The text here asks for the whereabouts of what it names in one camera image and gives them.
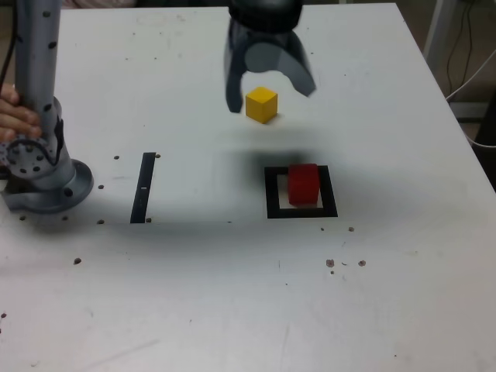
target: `gray robot arm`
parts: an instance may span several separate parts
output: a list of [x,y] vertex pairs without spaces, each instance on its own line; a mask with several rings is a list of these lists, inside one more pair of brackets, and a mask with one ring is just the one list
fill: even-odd
[[11,210],[54,213],[90,193],[90,169],[72,160],[64,142],[64,121],[53,96],[61,0],[16,0],[15,88],[22,104],[40,115],[39,139],[18,136],[2,143],[0,159],[10,170],[2,192]]
[[[315,90],[305,52],[292,32],[302,0],[231,0],[225,51],[226,101],[231,112],[243,105],[246,71],[277,70],[304,95]],[[43,135],[0,144],[0,160],[10,170],[2,192],[11,210],[61,212],[90,193],[90,169],[72,160],[64,142],[64,121],[53,96],[62,0],[15,0],[15,86],[22,104],[37,112]]]

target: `finger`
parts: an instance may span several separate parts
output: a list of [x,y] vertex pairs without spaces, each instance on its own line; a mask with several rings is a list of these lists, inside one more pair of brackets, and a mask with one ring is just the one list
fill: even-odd
[[31,126],[40,125],[40,117],[26,107],[12,106],[6,101],[0,101],[0,114],[13,116]]
[[0,141],[12,142],[16,138],[16,132],[12,129],[0,128]]
[[39,126],[31,126],[22,120],[6,114],[0,114],[0,126],[6,129],[14,129],[17,133],[26,134],[32,138],[41,136],[41,128]]
[[19,104],[19,93],[10,84],[3,84],[2,90],[0,91],[0,98],[5,99],[11,105]]

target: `table surface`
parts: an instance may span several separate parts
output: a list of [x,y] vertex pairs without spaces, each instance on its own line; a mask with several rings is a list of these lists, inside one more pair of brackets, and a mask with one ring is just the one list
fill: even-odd
[[[279,94],[269,126],[226,107],[228,21],[63,12],[56,94],[95,188],[0,206],[0,370],[494,370],[496,197],[396,6],[305,7],[317,92],[243,80]],[[338,218],[267,220],[260,168],[292,161],[329,167]]]

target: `black square frame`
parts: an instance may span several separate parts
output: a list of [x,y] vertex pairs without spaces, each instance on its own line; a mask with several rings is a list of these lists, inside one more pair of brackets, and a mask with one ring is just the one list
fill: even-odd
[[320,181],[322,208],[280,208],[277,176],[288,174],[288,167],[265,167],[265,196],[267,199],[268,219],[314,219],[337,217],[338,210],[332,193],[331,177],[326,165],[317,167]]

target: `black strip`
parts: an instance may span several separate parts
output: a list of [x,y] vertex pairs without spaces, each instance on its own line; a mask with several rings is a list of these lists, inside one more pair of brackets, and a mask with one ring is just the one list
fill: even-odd
[[470,124],[474,124],[475,122],[482,122],[484,120],[484,118],[456,118],[456,120],[460,124],[464,124],[467,122]]
[[268,219],[314,219],[319,217],[337,217],[336,201],[332,193],[331,177],[327,166],[319,166],[320,198],[322,208],[280,208],[277,176],[288,174],[287,167],[266,167],[265,196],[267,199]]
[[136,186],[136,193],[134,195],[131,223],[145,223],[154,165],[155,153],[144,153],[141,160],[141,169],[139,170],[138,185]]
[[[488,146],[496,145],[496,92],[489,104],[484,121],[480,125],[475,142]],[[493,189],[496,191],[496,150],[484,149],[477,145],[473,145],[472,148]]]

